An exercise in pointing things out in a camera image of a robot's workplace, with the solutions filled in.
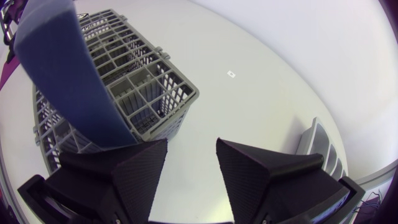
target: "gray grid compartment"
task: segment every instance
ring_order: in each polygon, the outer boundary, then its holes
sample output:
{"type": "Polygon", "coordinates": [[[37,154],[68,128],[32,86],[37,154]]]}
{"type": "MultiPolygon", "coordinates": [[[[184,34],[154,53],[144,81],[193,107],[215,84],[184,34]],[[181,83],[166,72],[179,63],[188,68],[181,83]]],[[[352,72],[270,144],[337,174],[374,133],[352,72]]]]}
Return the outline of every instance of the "gray grid compartment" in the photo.
{"type": "MultiPolygon", "coordinates": [[[[169,62],[169,55],[154,47],[112,9],[80,20],[98,75],[130,131],[141,141],[172,138],[197,88],[169,62]]],[[[60,167],[62,151],[98,152],[101,149],[80,134],[34,86],[36,143],[50,173],[60,167]]]]}

